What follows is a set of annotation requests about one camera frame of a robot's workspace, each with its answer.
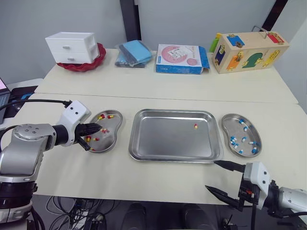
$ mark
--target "red bowl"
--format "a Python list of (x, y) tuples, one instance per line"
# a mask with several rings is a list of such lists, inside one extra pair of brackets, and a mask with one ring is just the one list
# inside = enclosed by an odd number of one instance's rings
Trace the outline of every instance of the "red bowl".
[(97, 66), (101, 65), (103, 59), (106, 56), (106, 49), (100, 43), (97, 43), (99, 56), (95, 58), (94, 62), (91, 64), (83, 63), (83, 64), (65, 64), (65, 63), (57, 63), (58, 66), (61, 66), (65, 69), (75, 72), (85, 72), (91, 69), (95, 69)]

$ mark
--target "metal handle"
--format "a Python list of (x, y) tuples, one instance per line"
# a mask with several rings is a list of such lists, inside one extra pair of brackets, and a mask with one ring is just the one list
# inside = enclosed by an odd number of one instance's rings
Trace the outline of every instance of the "metal handle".
[(257, 26), (257, 25), (254, 25), (253, 29), (251, 30), (252, 32), (254, 31), (255, 27), (257, 27), (258, 29), (260, 29), (260, 30), (262, 30), (262, 31), (265, 32), (265, 37), (264, 37), (264, 39), (266, 39), (269, 32), (268, 32), (266, 29), (263, 29), (262, 27)]

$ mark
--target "small drawer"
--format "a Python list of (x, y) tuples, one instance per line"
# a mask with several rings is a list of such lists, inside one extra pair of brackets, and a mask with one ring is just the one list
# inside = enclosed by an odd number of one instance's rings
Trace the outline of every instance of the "small drawer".
[(73, 41), (69, 39), (47, 39), (50, 51), (59, 53), (87, 53), (87, 48), (83, 41)]
[(57, 63), (83, 64), (92, 63), (87, 53), (52, 53)]

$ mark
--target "stainless steel tray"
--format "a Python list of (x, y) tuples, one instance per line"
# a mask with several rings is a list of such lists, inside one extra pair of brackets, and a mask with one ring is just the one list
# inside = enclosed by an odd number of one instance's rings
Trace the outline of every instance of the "stainless steel tray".
[(117, 139), (117, 131), (122, 123), (123, 117), (119, 111), (106, 110), (96, 114), (90, 123), (97, 123), (102, 129), (84, 140), (91, 147), (91, 152), (106, 152), (111, 150)]
[[(226, 145), (229, 146), (233, 153), (243, 157), (255, 157), (260, 154), (262, 149), (260, 135), (248, 119), (238, 114), (226, 114), (222, 118), (222, 128), (226, 133)], [(231, 144), (232, 136), (236, 138), (234, 142), (238, 144), (236, 149)]]
[(223, 157), (218, 126), (205, 111), (139, 111), (133, 121), (129, 152), (140, 161), (212, 163)]

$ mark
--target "wooden toy box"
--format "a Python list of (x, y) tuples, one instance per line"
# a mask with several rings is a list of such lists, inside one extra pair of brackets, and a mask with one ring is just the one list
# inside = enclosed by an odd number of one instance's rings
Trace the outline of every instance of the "wooden toy box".
[(289, 44), (277, 32), (221, 34), (212, 60), (219, 73), (270, 68)]

